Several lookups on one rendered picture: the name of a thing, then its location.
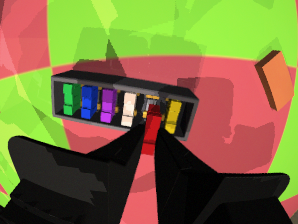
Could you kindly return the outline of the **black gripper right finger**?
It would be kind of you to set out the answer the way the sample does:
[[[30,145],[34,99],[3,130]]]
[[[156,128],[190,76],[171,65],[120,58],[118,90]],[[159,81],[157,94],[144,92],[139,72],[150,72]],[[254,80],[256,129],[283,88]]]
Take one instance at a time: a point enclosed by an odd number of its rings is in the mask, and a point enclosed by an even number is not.
[[[166,128],[154,141],[158,224],[204,224],[222,202],[281,197],[286,173],[218,173]]]

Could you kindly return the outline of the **white fuse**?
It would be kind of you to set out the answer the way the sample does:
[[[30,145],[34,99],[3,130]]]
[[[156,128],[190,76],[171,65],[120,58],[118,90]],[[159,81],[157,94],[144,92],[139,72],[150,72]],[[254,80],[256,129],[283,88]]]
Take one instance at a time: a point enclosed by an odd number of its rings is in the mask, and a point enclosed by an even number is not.
[[[132,127],[134,119],[134,109],[136,109],[137,93],[125,92],[124,115],[122,115],[122,124],[124,127]]]

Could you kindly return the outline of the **orange rectangular block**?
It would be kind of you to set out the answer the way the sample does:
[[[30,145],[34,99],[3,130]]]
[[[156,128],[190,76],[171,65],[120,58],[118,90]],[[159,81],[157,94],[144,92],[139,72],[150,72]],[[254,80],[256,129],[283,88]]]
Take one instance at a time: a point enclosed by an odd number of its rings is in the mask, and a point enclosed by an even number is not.
[[[270,108],[279,111],[295,95],[282,51],[271,51],[254,65],[265,89]]]

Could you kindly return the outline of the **yellow fuse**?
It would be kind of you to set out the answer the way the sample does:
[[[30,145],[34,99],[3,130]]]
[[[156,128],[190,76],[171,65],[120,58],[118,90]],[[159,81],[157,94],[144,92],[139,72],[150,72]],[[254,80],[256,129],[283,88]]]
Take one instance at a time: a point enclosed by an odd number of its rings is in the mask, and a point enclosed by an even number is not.
[[[176,129],[176,123],[178,119],[178,113],[181,111],[181,101],[180,100],[168,100],[168,105],[166,105],[166,112],[164,117],[164,128],[168,129],[170,133],[174,133]]]

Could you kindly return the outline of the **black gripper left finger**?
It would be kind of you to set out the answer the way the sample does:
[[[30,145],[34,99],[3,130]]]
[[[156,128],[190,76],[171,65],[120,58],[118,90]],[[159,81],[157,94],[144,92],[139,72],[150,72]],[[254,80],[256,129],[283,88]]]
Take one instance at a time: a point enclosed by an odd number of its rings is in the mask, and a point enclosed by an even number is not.
[[[96,206],[97,224],[120,224],[140,163],[145,125],[88,153],[27,136],[11,137],[8,153],[19,179]]]

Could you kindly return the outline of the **red fuse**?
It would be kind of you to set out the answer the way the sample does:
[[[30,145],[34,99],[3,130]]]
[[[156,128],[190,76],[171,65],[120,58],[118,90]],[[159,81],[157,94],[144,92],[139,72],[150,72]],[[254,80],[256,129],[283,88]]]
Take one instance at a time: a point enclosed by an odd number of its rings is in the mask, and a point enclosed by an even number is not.
[[[144,147],[142,147],[141,155],[153,156],[154,141],[156,141],[156,135],[158,128],[160,128],[161,113],[160,107],[153,104],[148,105],[148,112],[145,117],[145,132],[144,132]]]

